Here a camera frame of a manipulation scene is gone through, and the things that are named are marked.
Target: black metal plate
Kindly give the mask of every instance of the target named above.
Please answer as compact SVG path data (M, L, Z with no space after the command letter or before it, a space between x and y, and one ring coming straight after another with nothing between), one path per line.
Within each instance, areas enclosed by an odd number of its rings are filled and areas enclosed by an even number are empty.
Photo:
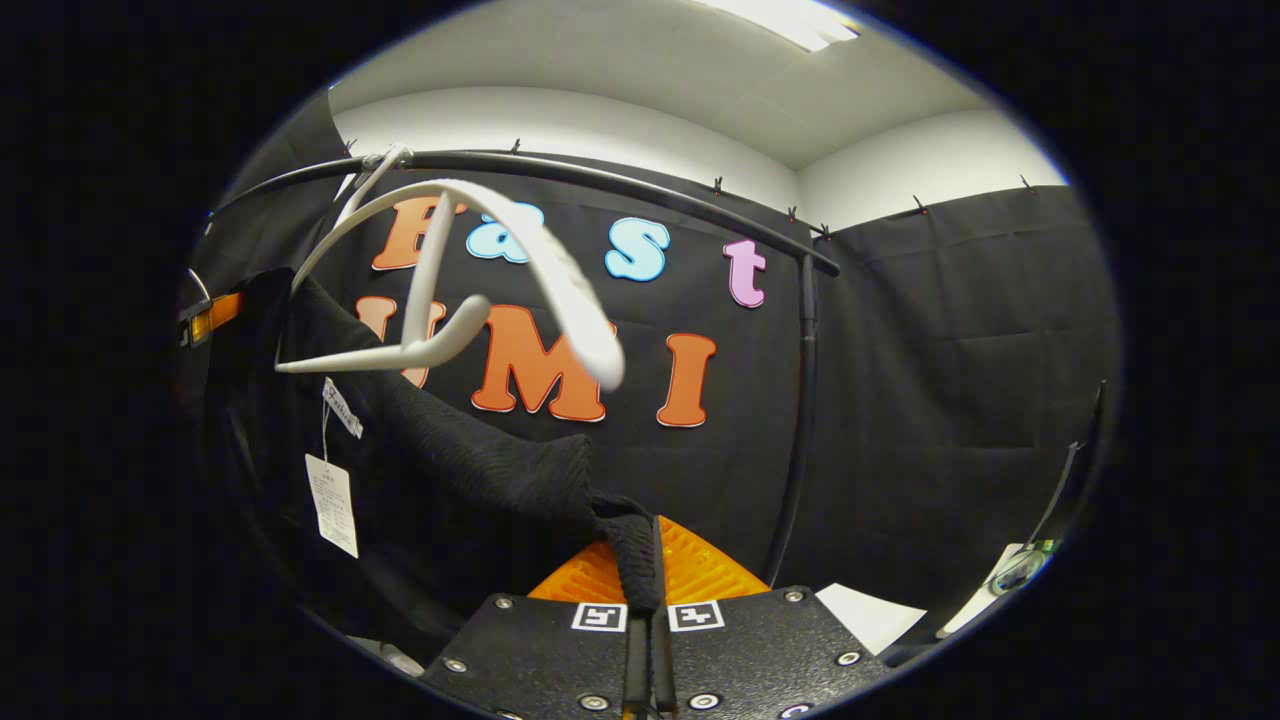
M509 598L509 609L494 602ZM493 594L428 667L422 680L466 702L526 720L621 716L626 634L571 629L577 603ZM443 659L466 664L453 673ZM609 701L584 708L584 696Z
M788 592L804 597L791 602ZM817 711L891 671L806 587L718 605L724 626L671 635L681 720L776 720L801 703ZM841 666L836 659L846 652L860 659ZM716 694L718 705L691 707L690 698L701 693Z

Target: blue letter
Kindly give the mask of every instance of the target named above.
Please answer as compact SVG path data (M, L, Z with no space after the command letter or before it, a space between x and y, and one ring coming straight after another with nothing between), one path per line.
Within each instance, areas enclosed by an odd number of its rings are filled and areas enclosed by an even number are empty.
M667 265L662 251L671 245L671 234L658 223L623 218L609 228L609 242L617 250L604 254L604 269L616 278L649 282Z
M516 202L516 206L521 211L527 213L530 218L538 220L538 224L543 224L541 210L529 202ZM488 214L481 214L480 219L485 224L471 231L471 234L467 236L468 252L484 259L506 258L508 263L525 264L529 261L525 249L516 242L516 238L507 232L507 228L494 222Z

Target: curtain rod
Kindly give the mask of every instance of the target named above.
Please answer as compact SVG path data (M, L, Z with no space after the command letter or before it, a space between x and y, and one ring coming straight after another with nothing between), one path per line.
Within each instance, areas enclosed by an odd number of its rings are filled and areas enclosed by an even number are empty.
M315 179L357 174L365 169L366 161L371 158L378 156L374 155L332 160L276 176L230 199L225 205L210 213L210 218L216 218L219 213L225 211L228 208L264 192L271 192ZM840 274L840 265L837 265L835 260L831 260L815 250L806 247L805 245L801 245L780 232L769 229L755 220L744 218L736 213L730 213L728 210L717 208L710 202L682 192L667 190L662 186L628 178L617 173L584 168L581 165L561 163L558 160L544 160L540 158L529 158L507 152L470 150L413 152L411 158L401 160L397 164L397 168L403 170L472 170L526 176L564 182L580 187L589 187L593 190L602 190L614 195L622 195L644 202L650 202L653 205L659 205L662 208L667 208L668 210L676 210L677 213L684 213L691 218L719 225L724 229L748 236L751 240L756 240L780 252L795 258L796 260L801 260L806 256L813 258L815 269L832 277ZM813 228L813 225L808 227L814 232L820 232L817 228Z

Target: white wall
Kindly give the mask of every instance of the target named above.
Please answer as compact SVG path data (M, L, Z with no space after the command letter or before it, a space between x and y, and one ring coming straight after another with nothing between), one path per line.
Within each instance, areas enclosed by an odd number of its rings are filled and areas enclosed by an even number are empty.
M1030 184L1068 184L996 110L946 113L863 138L800 170L810 223L847 228L915 208Z
M462 87L402 95L334 117L352 154L390 142L413 150L511 150L594 158L724 188L786 211L800 205L795 172L750 147L666 113L596 95L527 87Z

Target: orange letter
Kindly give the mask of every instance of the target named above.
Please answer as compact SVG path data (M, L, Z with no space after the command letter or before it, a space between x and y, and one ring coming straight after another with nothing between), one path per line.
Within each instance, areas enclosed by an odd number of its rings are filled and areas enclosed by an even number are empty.
M396 222L387 234L387 246L374 258L375 270L398 270L417 264L422 238L426 237L426 228L431 227L431 215L439 204L439 197L413 197L394 205ZM466 209L466 205L458 202L454 214L461 215Z
M671 348L671 388L667 404L658 410L658 423L668 428L696 428L707 421L703 410L703 379L707 359L716 355L716 342L692 333L676 333L667 338Z
M435 324L444 318L445 307L439 302L431 304L431 313L429 314L429 323L426 325L426 337L435 334ZM379 297L376 295L370 295L361 297L356 301L356 316L360 318L361 323L369 325L369 329L374 331L378 340L387 340L387 320L396 314L396 301L390 297ZM404 379L422 387L426 382L426 368L407 368L401 373Z
M613 323L609 327L618 334ZM489 361L484 384L471 396L471 404L494 413L512 411L516 398L507 392L511 375L516 375L516 388L529 413L538 413L559 380L559 395L549 406L553 418L580 423L604 419L600 386L573 357L564 338L557 340L550 351L543 350L532 313L516 305L494 305L489 310Z

